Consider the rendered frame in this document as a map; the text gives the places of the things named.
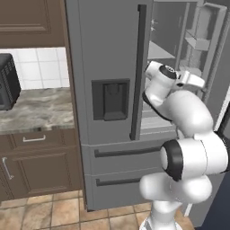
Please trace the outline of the grey fridge body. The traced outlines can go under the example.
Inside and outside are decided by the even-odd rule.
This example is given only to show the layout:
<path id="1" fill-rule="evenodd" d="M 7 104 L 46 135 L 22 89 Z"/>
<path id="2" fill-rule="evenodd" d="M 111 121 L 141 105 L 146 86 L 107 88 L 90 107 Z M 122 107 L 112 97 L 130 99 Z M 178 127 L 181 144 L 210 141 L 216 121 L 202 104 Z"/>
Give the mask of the grey fridge body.
<path id="1" fill-rule="evenodd" d="M 158 61 L 176 70 L 186 70 L 179 67 L 181 48 L 190 5 L 197 2 L 198 0 L 153 0 L 146 66 L 149 61 Z M 148 83 L 145 76 L 144 89 Z M 131 141 L 167 141 L 176 135 L 176 127 L 170 121 L 161 118 L 143 100 L 139 139 Z M 161 166 L 153 168 L 156 169 L 156 173 L 161 170 Z"/>

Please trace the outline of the grey fridge drawer front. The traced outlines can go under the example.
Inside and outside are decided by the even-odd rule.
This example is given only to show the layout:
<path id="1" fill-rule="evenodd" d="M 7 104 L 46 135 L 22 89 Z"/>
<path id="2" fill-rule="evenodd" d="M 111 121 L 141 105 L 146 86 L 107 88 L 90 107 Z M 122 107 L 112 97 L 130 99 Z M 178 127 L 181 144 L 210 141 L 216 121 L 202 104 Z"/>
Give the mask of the grey fridge drawer front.
<path id="1" fill-rule="evenodd" d="M 100 175 L 85 175 L 85 196 L 88 210 L 100 210 L 107 208 L 119 208 L 145 203 L 139 191 L 139 183 L 96 186 L 96 179 L 101 181 L 113 181 L 123 179 L 142 178 L 144 175 L 155 173 L 155 168 L 145 170 L 116 172 Z"/>
<path id="2" fill-rule="evenodd" d="M 93 152 L 98 149 L 101 152 L 134 150 L 162 146 L 166 139 L 131 141 L 126 143 L 115 143 L 108 145 L 82 145 L 82 157 L 84 173 L 88 175 L 99 175 L 106 173 L 121 173 L 136 171 L 146 168 L 160 167 L 161 161 L 159 151 L 142 155 L 122 155 L 95 158 Z"/>

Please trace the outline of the grey fridge door with bins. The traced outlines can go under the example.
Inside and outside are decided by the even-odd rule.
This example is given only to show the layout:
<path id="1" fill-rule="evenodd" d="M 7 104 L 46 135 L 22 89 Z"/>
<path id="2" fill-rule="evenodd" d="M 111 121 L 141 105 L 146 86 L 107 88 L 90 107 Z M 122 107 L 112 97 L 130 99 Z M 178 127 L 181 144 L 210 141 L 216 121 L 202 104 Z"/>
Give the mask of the grey fridge door with bins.
<path id="1" fill-rule="evenodd" d="M 197 95 L 218 129 L 230 102 L 230 0 L 198 0 L 190 5 L 179 67 L 206 81 Z"/>

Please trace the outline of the brown base cupboard door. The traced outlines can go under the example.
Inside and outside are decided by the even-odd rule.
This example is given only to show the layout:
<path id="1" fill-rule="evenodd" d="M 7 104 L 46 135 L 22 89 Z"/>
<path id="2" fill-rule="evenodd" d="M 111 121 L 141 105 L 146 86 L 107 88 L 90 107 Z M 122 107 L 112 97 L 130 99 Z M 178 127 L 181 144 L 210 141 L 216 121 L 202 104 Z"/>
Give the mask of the brown base cupboard door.
<path id="1" fill-rule="evenodd" d="M 14 176 L 9 180 L 2 158 Z M 74 147 L 0 155 L 0 168 L 14 199 L 78 190 L 78 159 Z"/>

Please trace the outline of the black microwave oven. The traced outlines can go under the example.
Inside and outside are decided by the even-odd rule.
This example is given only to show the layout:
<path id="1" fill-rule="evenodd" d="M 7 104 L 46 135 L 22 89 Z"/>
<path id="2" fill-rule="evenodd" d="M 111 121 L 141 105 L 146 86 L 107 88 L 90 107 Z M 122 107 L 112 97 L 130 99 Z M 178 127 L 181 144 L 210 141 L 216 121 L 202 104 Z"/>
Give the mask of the black microwave oven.
<path id="1" fill-rule="evenodd" d="M 21 89 L 13 56 L 10 53 L 0 53 L 0 111 L 13 108 Z"/>

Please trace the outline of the grey fridge door with dispenser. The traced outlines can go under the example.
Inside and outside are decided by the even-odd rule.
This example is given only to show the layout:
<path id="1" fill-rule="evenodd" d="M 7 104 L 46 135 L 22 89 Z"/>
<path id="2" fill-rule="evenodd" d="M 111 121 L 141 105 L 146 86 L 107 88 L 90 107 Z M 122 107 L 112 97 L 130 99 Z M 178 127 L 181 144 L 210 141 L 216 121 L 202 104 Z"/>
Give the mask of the grey fridge door with dispenser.
<path id="1" fill-rule="evenodd" d="M 146 5 L 146 32 L 135 140 L 140 132 L 153 0 L 67 0 L 83 145 L 131 141 L 139 4 Z"/>

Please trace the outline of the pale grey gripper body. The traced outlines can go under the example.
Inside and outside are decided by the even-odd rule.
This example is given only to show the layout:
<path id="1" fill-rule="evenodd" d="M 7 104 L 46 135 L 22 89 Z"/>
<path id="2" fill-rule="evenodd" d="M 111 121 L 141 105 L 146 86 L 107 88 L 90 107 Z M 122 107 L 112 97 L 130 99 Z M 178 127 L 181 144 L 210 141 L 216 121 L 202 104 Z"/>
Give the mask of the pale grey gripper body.
<path id="1" fill-rule="evenodd" d="M 185 85 L 195 86 L 199 89 L 203 89 L 205 85 L 205 81 L 201 77 L 194 75 L 187 70 L 181 71 L 181 83 Z"/>

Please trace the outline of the brown wall cupboard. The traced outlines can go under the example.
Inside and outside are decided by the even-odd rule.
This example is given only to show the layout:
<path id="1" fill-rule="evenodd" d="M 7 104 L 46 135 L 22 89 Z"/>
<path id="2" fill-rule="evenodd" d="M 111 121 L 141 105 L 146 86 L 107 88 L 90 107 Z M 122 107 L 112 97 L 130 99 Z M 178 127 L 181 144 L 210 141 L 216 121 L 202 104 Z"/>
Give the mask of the brown wall cupboard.
<path id="1" fill-rule="evenodd" d="M 0 0 L 0 49 L 64 47 L 63 0 Z"/>

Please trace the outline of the brown tall side panel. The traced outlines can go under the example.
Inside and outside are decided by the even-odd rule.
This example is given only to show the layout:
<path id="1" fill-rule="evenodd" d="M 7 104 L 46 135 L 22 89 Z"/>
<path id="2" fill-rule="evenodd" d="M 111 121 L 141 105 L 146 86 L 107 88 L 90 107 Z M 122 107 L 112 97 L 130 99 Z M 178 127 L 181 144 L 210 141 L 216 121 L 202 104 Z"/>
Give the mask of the brown tall side panel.
<path id="1" fill-rule="evenodd" d="M 87 200 L 85 196 L 85 183 L 84 183 L 84 165 L 83 165 L 83 159 L 82 159 L 82 147 L 80 143 L 80 135 L 79 135 L 79 127 L 78 127 L 77 103 L 76 103 L 76 97 L 75 97 L 74 66 L 73 66 L 68 21 L 67 21 L 67 8 L 66 8 L 67 0 L 60 0 L 60 5 L 61 5 L 61 16 L 62 16 L 64 41 L 65 41 L 65 48 L 66 48 L 66 60 L 67 60 L 67 66 L 68 66 L 72 108 L 73 108 L 73 113 L 74 113 L 75 141 L 77 143 L 77 150 L 78 150 L 79 177 L 80 177 L 81 187 L 83 191 L 84 209 L 87 210 Z"/>

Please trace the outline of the brown cupboard drawer front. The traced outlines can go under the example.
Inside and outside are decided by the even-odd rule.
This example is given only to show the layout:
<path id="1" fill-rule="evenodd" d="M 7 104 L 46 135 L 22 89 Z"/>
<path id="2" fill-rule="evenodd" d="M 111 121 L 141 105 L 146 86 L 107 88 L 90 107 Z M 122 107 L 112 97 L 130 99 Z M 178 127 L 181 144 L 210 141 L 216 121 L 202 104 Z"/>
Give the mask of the brown cupboard drawer front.
<path id="1" fill-rule="evenodd" d="M 29 142 L 29 143 L 22 142 L 22 137 L 37 138 L 37 137 L 43 137 L 43 135 L 46 135 L 47 137 L 46 140 L 44 141 Z M 11 139 L 13 142 L 13 146 L 17 148 L 31 147 L 31 146 L 58 146 L 62 144 L 61 133 L 57 130 L 12 134 Z"/>

